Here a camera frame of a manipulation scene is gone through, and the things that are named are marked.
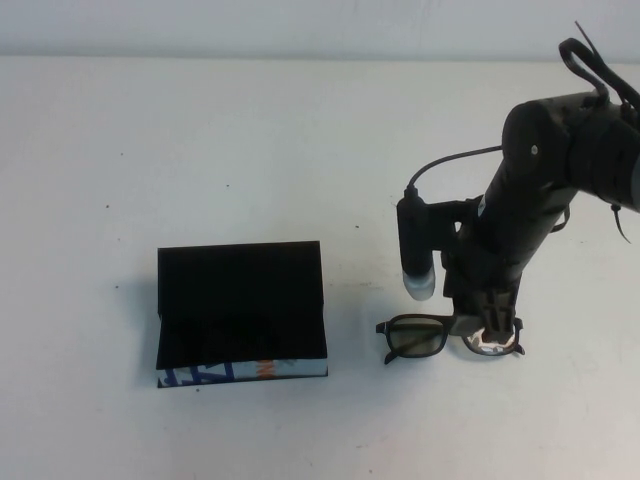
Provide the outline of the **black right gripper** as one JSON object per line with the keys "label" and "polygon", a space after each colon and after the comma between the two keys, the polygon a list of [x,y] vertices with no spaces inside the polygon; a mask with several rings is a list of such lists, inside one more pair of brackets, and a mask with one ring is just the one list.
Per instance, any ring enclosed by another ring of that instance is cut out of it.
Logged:
{"label": "black right gripper", "polygon": [[516,300],[524,268],[555,225],[553,192],[487,192],[442,204],[459,222],[442,249],[444,296],[454,306],[453,336],[484,328],[484,341],[506,345],[515,333]]}

